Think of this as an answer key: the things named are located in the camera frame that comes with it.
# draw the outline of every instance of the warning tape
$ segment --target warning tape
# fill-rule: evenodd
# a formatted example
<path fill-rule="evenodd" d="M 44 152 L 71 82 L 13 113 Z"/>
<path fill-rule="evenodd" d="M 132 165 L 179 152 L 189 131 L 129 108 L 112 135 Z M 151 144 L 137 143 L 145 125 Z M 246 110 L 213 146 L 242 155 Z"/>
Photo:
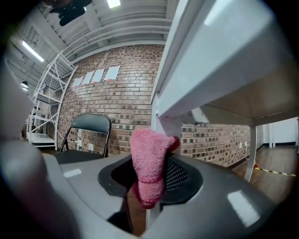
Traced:
<path fill-rule="evenodd" d="M 296 174 L 287 174 L 287 173 L 281 173 L 281 172 L 276 172 L 276 171 L 267 170 L 267 169 L 260 169 L 260 168 L 254 168 L 254 169 L 265 171 L 265 172 L 269 172 L 269 173 L 273 173 L 273 174 L 282 174 L 282 175 L 297 177 Z"/>

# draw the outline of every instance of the pink towel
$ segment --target pink towel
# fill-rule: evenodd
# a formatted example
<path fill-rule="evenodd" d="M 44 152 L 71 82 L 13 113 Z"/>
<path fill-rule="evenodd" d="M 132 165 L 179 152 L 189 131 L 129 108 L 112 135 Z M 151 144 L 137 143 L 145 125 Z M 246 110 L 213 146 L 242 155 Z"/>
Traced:
<path fill-rule="evenodd" d="M 163 168 L 166 152 L 179 146 L 178 137 L 157 134 L 151 129 L 135 130 L 131 137 L 131 152 L 138 181 L 132 190 L 145 209 L 155 207 L 164 194 Z"/>

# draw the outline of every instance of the ceiling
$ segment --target ceiling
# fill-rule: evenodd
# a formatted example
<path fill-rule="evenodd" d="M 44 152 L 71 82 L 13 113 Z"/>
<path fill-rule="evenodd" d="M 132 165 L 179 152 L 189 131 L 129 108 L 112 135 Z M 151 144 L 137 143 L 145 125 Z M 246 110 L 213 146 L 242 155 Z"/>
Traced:
<path fill-rule="evenodd" d="M 120 0 L 109 8 L 107 0 L 93 0 L 86 13 L 65 26 L 58 14 L 38 5 L 11 37 L 7 57 L 19 80 L 36 86 L 48 63 L 64 51 L 70 61 L 88 53 L 133 41 L 164 43 L 170 30 L 178 0 Z M 22 46 L 25 41 L 44 61 L 39 61 Z"/>

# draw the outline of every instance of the red brick wall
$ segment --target red brick wall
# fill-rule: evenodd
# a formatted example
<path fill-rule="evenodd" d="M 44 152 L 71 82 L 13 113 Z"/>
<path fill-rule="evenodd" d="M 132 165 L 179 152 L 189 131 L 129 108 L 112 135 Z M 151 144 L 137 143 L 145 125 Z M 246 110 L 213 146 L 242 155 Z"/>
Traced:
<path fill-rule="evenodd" d="M 104 51 L 77 63 L 73 77 L 85 76 L 88 72 L 105 68 L 100 83 L 69 87 L 65 94 L 58 130 L 65 135 L 73 119 L 81 113 L 104 114 L 112 122 L 109 154 L 130 151 L 130 137 L 134 129 L 150 127 L 150 95 L 163 53 L 163 46 L 136 45 Z M 117 79 L 103 81 L 110 66 L 120 65 Z M 71 131 L 69 140 L 83 141 L 83 150 L 88 143 L 95 145 L 97 153 L 103 152 L 104 137 L 100 134 L 78 130 Z M 199 124 L 183 125 L 181 153 L 190 157 L 229 166 L 245 156 L 245 148 L 239 142 L 247 140 L 249 128 L 245 126 Z M 58 136 L 58 147 L 62 138 Z"/>
<path fill-rule="evenodd" d="M 65 135 L 72 120 L 81 113 L 100 113 L 112 122 L 109 154 L 130 150 L 130 136 L 134 129 L 150 127 L 150 95 L 159 68 L 163 46 L 137 45 L 104 51 L 78 62 L 73 77 L 85 76 L 88 72 L 105 68 L 100 83 L 69 87 L 64 96 L 58 130 Z M 120 65 L 117 79 L 103 81 L 110 66 Z M 79 139 L 78 131 L 71 131 L 71 140 Z M 103 137 L 98 133 L 83 131 L 83 150 L 89 142 L 97 153 L 103 152 Z"/>

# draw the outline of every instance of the white shelf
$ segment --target white shelf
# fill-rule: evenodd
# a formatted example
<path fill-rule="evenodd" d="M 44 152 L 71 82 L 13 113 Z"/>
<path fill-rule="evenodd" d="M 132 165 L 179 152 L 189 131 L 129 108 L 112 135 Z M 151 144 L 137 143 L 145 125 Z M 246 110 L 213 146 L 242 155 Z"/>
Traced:
<path fill-rule="evenodd" d="M 50 120 L 50 119 L 43 118 L 43 117 L 40 117 L 40 116 L 37 116 L 37 115 L 33 115 L 32 117 L 35 118 L 35 119 L 37 119 L 37 120 L 39 119 L 39 120 L 48 121 L 48 122 L 49 122 L 49 121 L 52 121 L 52 120 Z"/>
<path fill-rule="evenodd" d="M 42 112 L 42 111 L 39 111 L 39 110 L 34 110 L 33 113 L 41 114 L 41 115 L 47 115 L 48 114 L 47 112 Z"/>
<path fill-rule="evenodd" d="M 49 96 L 47 96 L 43 93 L 38 93 L 37 100 L 40 100 L 40 101 L 42 101 L 44 103 L 47 103 L 47 104 L 50 103 L 50 105 L 60 103 L 60 101 L 58 99 L 55 99 L 53 97 L 49 97 Z"/>
<path fill-rule="evenodd" d="M 55 144 L 55 141 L 46 134 L 31 133 L 30 140 L 33 144 Z"/>
<path fill-rule="evenodd" d="M 299 71 L 273 12 L 259 1 L 212 11 L 209 1 L 179 3 L 152 93 L 158 116 L 193 110 L 185 120 L 244 125 L 298 116 Z"/>

